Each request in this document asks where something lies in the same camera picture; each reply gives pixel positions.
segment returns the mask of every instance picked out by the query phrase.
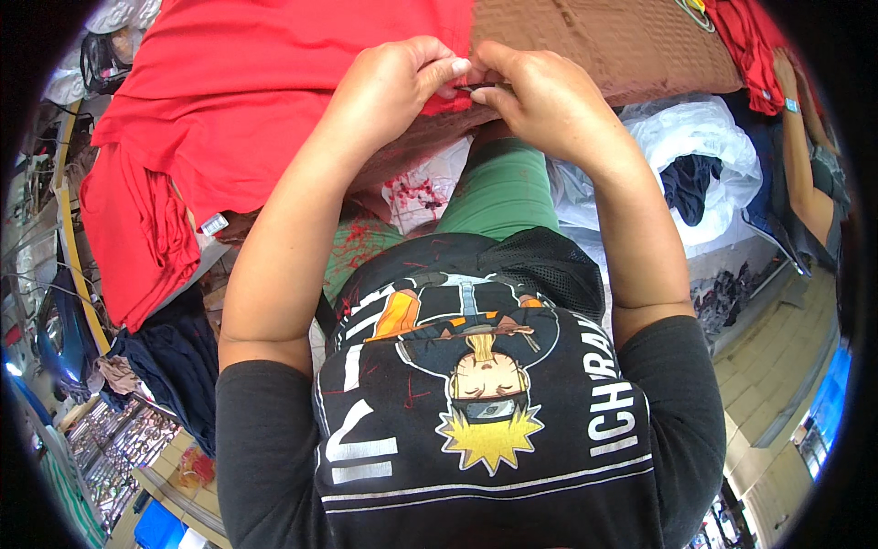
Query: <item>forearm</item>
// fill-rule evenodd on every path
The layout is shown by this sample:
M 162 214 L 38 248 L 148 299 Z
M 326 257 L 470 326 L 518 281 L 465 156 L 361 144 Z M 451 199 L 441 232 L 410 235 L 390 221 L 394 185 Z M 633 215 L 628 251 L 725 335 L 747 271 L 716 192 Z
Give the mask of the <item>forearm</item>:
M 593 182 L 614 305 L 688 301 L 686 254 L 652 170 L 639 149 L 613 164 Z
M 795 82 L 782 84 L 784 96 L 798 101 Z M 783 109 L 783 166 L 787 177 L 790 200 L 799 206 L 797 200 L 808 201 L 814 191 L 811 174 L 811 160 L 808 154 L 808 141 L 805 138 L 805 124 L 800 112 Z
M 342 198 L 368 155 L 320 125 L 302 145 L 241 247 L 229 278 L 224 339 L 307 336 Z

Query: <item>wristwatch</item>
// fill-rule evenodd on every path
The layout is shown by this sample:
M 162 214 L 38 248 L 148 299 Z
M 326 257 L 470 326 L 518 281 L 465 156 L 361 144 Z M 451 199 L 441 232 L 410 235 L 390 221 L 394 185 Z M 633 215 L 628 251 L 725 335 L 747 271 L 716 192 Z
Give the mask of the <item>wristwatch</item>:
M 785 106 L 790 112 L 799 112 L 799 102 L 795 99 L 786 98 L 783 102 L 783 106 Z

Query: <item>graphic print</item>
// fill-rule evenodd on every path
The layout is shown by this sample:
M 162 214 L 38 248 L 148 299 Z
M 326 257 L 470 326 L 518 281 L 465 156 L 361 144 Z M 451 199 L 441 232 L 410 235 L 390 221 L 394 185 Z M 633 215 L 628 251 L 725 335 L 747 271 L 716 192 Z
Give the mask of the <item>graphic print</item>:
M 510 285 L 443 276 L 431 281 L 432 287 L 459 288 L 459 302 L 449 306 L 454 314 L 422 320 L 431 288 L 397 290 L 388 296 L 374 335 L 366 341 L 399 339 L 396 350 L 406 364 L 444 379 L 447 408 L 439 413 L 435 432 L 445 439 L 442 452 L 459 454 L 461 471 L 478 463 L 491 476 L 501 463 L 517 469 L 516 453 L 533 452 L 531 438 L 544 427 L 536 417 L 541 406 L 530 401 L 527 369 L 554 349 L 557 315 L 548 301 L 516 295 Z M 500 303 L 497 295 L 477 299 L 477 291 L 484 297 L 497 290 L 505 292 Z M 507 312 L 479 310 L 486 301 L 507 305 Z

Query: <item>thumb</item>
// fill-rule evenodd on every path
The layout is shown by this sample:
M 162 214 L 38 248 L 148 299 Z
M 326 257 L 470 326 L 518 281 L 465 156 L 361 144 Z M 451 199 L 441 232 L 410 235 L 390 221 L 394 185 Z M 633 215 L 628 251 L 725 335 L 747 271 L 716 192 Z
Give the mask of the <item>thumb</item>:
M 521 116 L 522 104 L 511 93 L 502 88 L 478 88 L 470 94 L 470 99 L 476 103 L 488 105 L 506 121 Z
M 448 57 L 433 61 L 418 71 L 418 97 L 427 101 L 444 83 L 469 72 L 470 60 L 463 57 Z

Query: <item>left hand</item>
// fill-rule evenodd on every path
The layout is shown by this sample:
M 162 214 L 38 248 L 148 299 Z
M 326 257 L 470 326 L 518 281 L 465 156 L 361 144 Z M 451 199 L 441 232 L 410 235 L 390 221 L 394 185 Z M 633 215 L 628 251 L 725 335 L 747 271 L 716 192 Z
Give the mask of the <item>left hand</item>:
M 400 137 L 434 94 L 451 99 L 445 84 L 470 70 L 438 38 L 416 36 L 364 49 L 333 93 L 318 125 L 372 155 Z
M 776 47 L 772 53 L 774 54 L 774 75 L 777 77 L 778 84 L 781 85 L 781 91 L 788 98 L 796 99 L 793 62 L 783 48 Z

